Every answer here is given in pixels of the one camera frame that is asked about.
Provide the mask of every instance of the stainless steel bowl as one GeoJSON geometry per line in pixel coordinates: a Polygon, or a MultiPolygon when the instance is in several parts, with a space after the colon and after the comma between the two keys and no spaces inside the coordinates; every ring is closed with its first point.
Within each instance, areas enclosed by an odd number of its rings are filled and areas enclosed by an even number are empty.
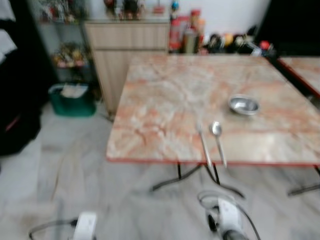
{"type": "Polygon", "coordinates": [[[229,99],[229,107],[238,114],[254,115],[259,112],[257,100],[246,95],[234,95],[229,99]]]}

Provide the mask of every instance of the metal table leg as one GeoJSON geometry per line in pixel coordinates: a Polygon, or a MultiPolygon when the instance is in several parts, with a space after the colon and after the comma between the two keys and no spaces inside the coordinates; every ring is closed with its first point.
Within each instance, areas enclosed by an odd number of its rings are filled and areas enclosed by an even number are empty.
{"type": "MultiPolygon", "coordinates": [[[[318,173],[318,175],[320,177],[319,168],[317,166],[315,166],[314,169],[315,169],[315,171],[318,173]]],[[[299,188],[299,189],[293,189],[293,190],[288,192],[288,196],[292,197],[292,196],[304,194],[304,193],[315,191],[315,190],[320,190],[320,184],[315,184],[315,185],[311,185],[311,186],[307,186],[307,187],[302,187],[302,188],[299,188]]]]}
{"type": "MultiPolygon", "coordinates": [[[[195,173],[197,170],[199,170],[201,167],[203,166],[203,164],[198,164],[196,167],[194,167],[193,169],[191,169],[190,171],[188,171],[187,173],[181,175],[181,166],[180,166],[180,163],[178,163],[177,165],[177,170],[178,170],[178,178],[174,178],[174,179],[171,179],[171,180],[167,180],[167,181],[163,181],[161,183],[158,183],[157,185],[154,185],[152,188],[151,188],[151,191],[156,191],[166,185],[169,185],[169,184],[173,184],[173,183],[177,183],[177,182],[180,182],[186,178],[188,178],[189,176],[191,176],[193,173],[195,173]]],[[[218,171],[217,171],[217,168],[216,168],[216,165],[214,164],[213,165],[213,169],[214,169],[214,175],[215,177],[212,175],[212,173],[210,172],[208,166],[205,164],[204,165],[210,178],[212,179],[212,181],[214,183],[216,183],[217,185],[219,185],[221,188],[223,189],[226,189],[228,191],[231,191],[233,193],[235,193],[236,195],[240,196],[241,198],[245,199],[245,196],[239,192],[238,190],[236,190],[235,188],[231,187],[231,186],[227,186],[227,185],[224,185],[224,184],[221,184],[220,183],[220,179],[219,179],[219,175],[218,175],[218,171]]]]}

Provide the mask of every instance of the green basket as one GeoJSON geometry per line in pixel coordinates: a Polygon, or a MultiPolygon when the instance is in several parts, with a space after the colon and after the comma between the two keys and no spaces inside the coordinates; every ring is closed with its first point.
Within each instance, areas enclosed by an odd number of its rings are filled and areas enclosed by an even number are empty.
{"type": "MultiPolygon", "coordinates": [[[[87,87],[87,84],[69,84],[87,87]]],[[[60,116],[66,117],[90,117],[96,112],[96,105],[93,95],[87,89],[86,92],[78,98],[65,97],[60,93],[65,84],[58,83],[50,87],[48,90],[49,97],[54,112],[60,116]]]]}

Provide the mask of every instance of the marble floor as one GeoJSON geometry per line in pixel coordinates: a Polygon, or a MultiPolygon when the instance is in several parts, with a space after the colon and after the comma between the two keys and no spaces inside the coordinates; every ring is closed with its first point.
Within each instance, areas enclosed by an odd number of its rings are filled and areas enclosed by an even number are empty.
{"type": "MultiPolygon", "coordinates": [[[[98,108],[103,113],[103,106],[98,108]]],[[[56,219],[96,211],[98,240],[213,240],[197,194],[219,190],[201,169],[185,181],[149,192],[177,174],[174,165],[105,161],[112,124],[91,118],[59,117],[48,104],[37,138],[19,154],[1,158],[1,239],[26,240],[28,230],[56,219]]],[[[182,171],[192,168],[182,166],[182,171]]],[[[286,192],[319,182],[312,168],[218,168],[221,182],[238,188],[237,199],[262,240],[319,240],[320,191],[288,198],[286,192]]],[[[244,221],[250,240],[256,239],[244,221]]],[[[68,227],[39,232],[37,240],[67,240],[68,227]]]]}

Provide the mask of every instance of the electric cord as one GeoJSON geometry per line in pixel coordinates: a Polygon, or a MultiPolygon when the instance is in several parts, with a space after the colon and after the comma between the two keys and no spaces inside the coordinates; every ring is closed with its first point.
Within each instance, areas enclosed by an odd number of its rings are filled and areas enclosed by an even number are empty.
{"type": "Polygon", "coordinates": [[[233,204],[235,205],[239,210],[240,212],[248,219],[253,231],[254,231],[254,234],[256,236],[256,239],[257,240],[261,240],[260,238],[260,235],[256,229],[256,226],[254,224],[254,222],[251,220],[251,218],[249,217],[249,215],[246,213],[246,211],[235,201],[233,200],[231,197],[225,195],[225,194],[222,194],[220,192],[216,192],[216,191],[202,191],[200,192],[198,195],[197,195],[197,199],[200,203],[200,205],[206,209],[206,210],[212,210],[212,206],[208,206],[208,205],[205,205],[204,203],[204,198],[208,198],[208,197],[215,197],[215,198],[222,198],[224,199],[225,201],[229,202],[230,204],[233,204]]]}
{"type": "Polygon", "coordinates": [[[55,226],[61,226],[61,225],[70,225],[71,227],[75,228],[77,226],[78,223],[78,218],[73,218],[70,220],[56,220],[56,221],[50,221],[47,222],[45,224],[41,224],[39,226],[36,226],[34,228],[32,228],[29,231],[29,239],[30,240],[35,240],[33,237],[33,234],[36,232],[39,232],[41,230],[47,229],[49,227],[55,227],[55,226]]]}

